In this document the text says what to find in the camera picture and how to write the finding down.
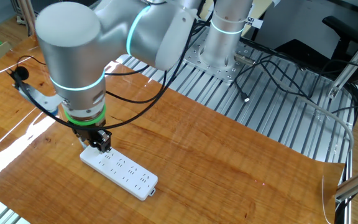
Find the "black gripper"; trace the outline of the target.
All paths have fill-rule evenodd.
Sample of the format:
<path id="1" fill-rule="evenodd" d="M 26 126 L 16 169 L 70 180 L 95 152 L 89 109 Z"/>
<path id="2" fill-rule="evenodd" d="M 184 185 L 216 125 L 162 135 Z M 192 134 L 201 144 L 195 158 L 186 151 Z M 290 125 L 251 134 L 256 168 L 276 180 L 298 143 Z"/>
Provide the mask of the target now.
<path id="1" fill-rule="evenodd" d="M 72 128 L 72 131 L 82 141 L 88 141 L 90 146 L 98 149 L 100 154 L 109 152 L 111 150 L 111 135 L 107 130 L 81 130 Z"/>

